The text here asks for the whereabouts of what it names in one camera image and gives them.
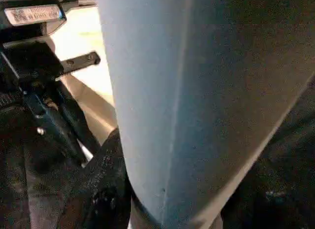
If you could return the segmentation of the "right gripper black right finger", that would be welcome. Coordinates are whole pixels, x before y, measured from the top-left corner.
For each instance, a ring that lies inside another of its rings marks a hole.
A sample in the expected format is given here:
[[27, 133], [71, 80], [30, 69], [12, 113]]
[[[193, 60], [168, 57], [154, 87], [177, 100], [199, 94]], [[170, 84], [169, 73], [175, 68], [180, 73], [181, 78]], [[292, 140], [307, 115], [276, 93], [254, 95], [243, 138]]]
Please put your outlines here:
[[221, 211], [224, 229], [315, 226], [315, 81], [311, 79]]

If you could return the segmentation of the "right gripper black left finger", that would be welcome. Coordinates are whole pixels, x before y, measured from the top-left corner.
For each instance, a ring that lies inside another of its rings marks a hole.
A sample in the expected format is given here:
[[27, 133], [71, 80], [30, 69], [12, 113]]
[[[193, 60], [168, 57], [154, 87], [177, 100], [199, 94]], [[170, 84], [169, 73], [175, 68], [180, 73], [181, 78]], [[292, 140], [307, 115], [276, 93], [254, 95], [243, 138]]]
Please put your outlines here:
[[126, 229], [131, 186], [119, 129], [114, 129], [75, 178], [61, 214], [63, 229]]

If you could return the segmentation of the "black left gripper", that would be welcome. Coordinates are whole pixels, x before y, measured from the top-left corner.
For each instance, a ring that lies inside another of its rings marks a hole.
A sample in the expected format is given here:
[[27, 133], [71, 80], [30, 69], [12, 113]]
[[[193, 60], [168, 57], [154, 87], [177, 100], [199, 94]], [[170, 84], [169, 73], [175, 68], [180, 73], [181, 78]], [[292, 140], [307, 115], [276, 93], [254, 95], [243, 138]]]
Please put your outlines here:
[[60, 3], [0, 6], [0, 105], [22, 104], [38, 135], [76, 165], [87, 162], [82, 147], [100, 145], [82, 109], [61, 78], [100, 63], [96, 52], [60, 60], [46, 38], [66, 22]]

